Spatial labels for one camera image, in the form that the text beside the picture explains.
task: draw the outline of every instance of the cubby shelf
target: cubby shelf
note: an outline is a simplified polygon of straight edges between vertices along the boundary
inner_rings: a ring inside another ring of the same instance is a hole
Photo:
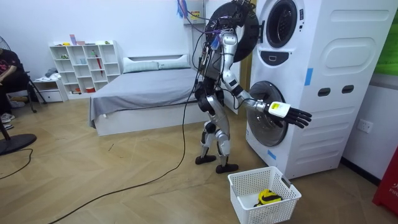
[[[87,88],[94,87],[98,91],[120,75],[116,42],[109,42],[110,44],[50,46],[69,100],[89,98],[91,93],[86,92]]]

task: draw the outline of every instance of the power outlet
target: power outlet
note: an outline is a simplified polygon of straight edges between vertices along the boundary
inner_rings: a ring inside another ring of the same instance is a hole
[[[364,119],[359,119],[358,125],[356,128],[358,128],[360,131],[363,131],[365,133],[370,133],[373,127],[373,123],[370,121],[365,121]]]

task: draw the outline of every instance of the herringbone floor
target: herringbone floor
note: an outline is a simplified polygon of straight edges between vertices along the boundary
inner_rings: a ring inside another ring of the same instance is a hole
[[[48,223],[110,191],[152,180],[182,156],[181,127],[98,137],[86,124],[87,100],[15,110],[10,134],[38,140],[28,167],[0,180],[0,223]],[[230,162],[240,170],[264,164],[246,144],[245,120],[230,116]],[[217,162],[196,166],[203,124],[186,125],[187,155],[178,170],[143,187],[110,195],[59,223],[238,223],[227,174]],[[28,151],[0,158],[0,177],[27,162]],[[343,165],[292,181],[303,197],[286,223],[398,223],[371,203],[376,187]]]

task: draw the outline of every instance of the plastic basket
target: plastic basket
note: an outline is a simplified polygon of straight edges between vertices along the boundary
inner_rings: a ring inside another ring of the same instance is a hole
[[[300,192],[276,167],[230,174],[228,180],[231,202],[242,224],[268,224],[289,220],[301,197]],[[259,193],[264,189],[280,195],[282,201],[254,207]]]

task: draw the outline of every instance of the dryer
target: dryer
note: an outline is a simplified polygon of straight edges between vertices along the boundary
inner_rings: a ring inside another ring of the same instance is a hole
[[[338,167],[398,7],[395,0],[258,0],[250,93],[308,111],[304,129],[248,111],[246,139],[288,178]]]

